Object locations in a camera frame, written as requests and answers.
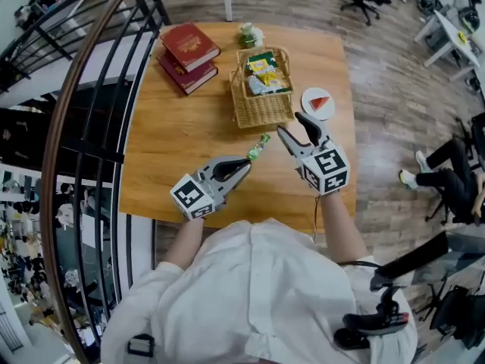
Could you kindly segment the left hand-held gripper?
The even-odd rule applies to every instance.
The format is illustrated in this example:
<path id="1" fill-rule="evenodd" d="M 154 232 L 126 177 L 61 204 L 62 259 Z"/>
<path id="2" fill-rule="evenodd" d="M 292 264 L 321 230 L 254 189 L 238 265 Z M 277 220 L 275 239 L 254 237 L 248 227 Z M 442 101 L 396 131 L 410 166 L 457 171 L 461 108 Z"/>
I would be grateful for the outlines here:
<path id="1" fill-rule="evenodd" d="M 227 203 L 228 193 L 239 186 L 251 167 L 247 157 L 215 158 L 192 174 L 185 174 L 171 189 L 171 198 L 188 220 L 204 218 Z"/>

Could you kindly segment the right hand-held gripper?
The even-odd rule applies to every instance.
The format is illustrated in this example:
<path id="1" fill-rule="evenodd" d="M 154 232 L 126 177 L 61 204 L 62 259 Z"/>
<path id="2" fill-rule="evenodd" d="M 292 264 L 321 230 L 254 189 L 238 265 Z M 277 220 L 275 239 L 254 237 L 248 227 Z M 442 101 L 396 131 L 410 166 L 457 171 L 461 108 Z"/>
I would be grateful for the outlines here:
<path id="1" fill-rule="evenodd" d="M 303 112 L 296 112 L 295 117 L 305 128 L 311 143 L 300 143 L 281 126 L 277 127 L 277 135 L 289 154 L 297 158 L 300 177 L 320 196 L 347 186 L 350 164 L 342 146 L 328 139 L 327 130 L 321 120 Z"/>

